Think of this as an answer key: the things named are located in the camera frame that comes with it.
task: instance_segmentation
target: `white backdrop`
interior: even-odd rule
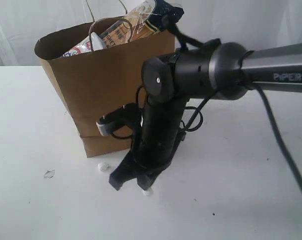
[[[96,19],[124,13],[117,0],[88,0]],[[144,0],[123,0],[128,10]],[[182,31],[202,41],[221,37],[248,49],[302,42],[302,0],[171,0],[183,5]],[[0,66],[38,65],[42,36],[90,22],[85,0],[0,0]]]

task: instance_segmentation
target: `snack package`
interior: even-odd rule
[[[174,22],[178,22],[184,14],[181,6],[172,6],[164,0],[146,0],[129,12],[124,18],[133,26],[131,41],[145,38],[152,34],[164,31],[162,17],[169,15]],[[128,23],[117,21],[100,35],[105,45],[110,48],[128,43],[131,29]]]
[[[106,48],[106,45],[104,44],[102,39],[99,38],[99,36],[95,32],[93,32],[91,34],[91,38],[92,38],[94,51]],[[89,36],[87,36],[86,39],[84,39],[78,45],[74,46],[69,51],[67,51],[65,54],[63,54],[62,57],[69,57],[69,56],[78,55],[78,54],[82,54],[82,53],[88,53],[90,51],[91,51],[91,43],[89,40]]]

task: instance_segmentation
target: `white tabletop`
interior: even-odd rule
[[[302,94],[267,95],[302,172]],[[0,240],[302,240],[302,195],[257,93],[203,114],[151,197],[136,181],[117,192],[97,164],[126,151],[87,159],[42,68],[0,67]]]

